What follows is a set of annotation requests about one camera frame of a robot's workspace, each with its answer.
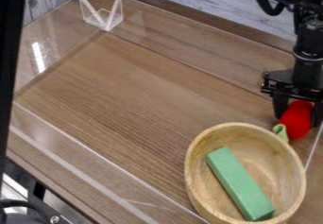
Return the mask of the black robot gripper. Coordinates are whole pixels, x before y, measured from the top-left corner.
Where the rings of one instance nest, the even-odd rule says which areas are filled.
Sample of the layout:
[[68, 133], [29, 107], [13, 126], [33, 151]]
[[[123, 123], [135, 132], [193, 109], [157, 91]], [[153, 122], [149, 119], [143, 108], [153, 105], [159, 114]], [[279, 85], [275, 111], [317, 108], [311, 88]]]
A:
[[288, 107], [288, 97], [315, 102], [311, 125], [317, 127], [323, 122], [323, 53], [293, 50], [292, 56], [295, 63], [289, 69], [263, 73], [261, 92], [272, 95], [276, 118]]

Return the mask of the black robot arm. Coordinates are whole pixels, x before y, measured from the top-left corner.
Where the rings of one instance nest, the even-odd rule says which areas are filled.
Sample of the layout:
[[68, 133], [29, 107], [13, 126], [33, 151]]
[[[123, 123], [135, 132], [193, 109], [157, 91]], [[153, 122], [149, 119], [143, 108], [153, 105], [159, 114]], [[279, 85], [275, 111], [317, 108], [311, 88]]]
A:
[[272, 98], [275, 117], [280, 118], [288, 101], [304, 100], [313, 104], [311, 125], [323, 122], [323, 0], [256, 0], [269, 16], [284, 9], [292, 13], [293, 66], [285, 70], [263, 72], [261, 92]]

